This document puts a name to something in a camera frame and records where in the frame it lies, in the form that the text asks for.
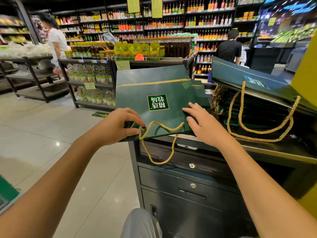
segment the white t-shirt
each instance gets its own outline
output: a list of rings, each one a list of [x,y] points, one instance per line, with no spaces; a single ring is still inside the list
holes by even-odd
[[[58,30],[58,29],[55,29],[55,28],[52,28],[50,30],[48,39],[49,39],[49,44],[50,44],[50,47],[51,47],[53,59],[55,59],[57,61],[57,55],[56,55],[56,52],[55,52],[55,49],[54,49],[53,42],[58,42],[58,44],[60,46],[60,49],[61,49],[61,58],[66,58],[66,55],[65,55],[64,51],[67,50],[68,47],[67,47],[67,42],[66,42],[65,35],[62,33],[62,31]]]

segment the black t-shirt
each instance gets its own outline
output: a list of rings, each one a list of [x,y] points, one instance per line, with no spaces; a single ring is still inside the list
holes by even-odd
[[[242,45],[236,40],[226,40],[222,42],[216,51],[216,57],[233,62],[235,57],[241,57]]]

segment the man in black shirt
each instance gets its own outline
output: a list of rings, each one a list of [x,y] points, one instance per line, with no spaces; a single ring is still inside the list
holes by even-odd
[[[228,40],[222,42],[218,46],[215,56],[229,62],[233,62],[236,57],[236,64],[239,65],[242,45],[236,41],[238,35],[238,30],[231,30],[228,32]]]

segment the white tile floor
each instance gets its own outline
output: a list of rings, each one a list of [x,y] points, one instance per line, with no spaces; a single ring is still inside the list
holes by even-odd
[[[69,98],[49,104],[0,95],[0,175],[26,192],[101,118]],[[120,237],[139,207],[127,143],[101,148],[87,166],[54,238]]]

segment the left hand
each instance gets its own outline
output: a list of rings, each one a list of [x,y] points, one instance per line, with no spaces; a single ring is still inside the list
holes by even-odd
[[[145,127],[145,123],[135,111],[130,108],[118,108],[96,124],[86,135],[92,137],[94,143],[100,148],[140,133],[137,128],[124,128],[125,121],[133,121],[141,127]]]

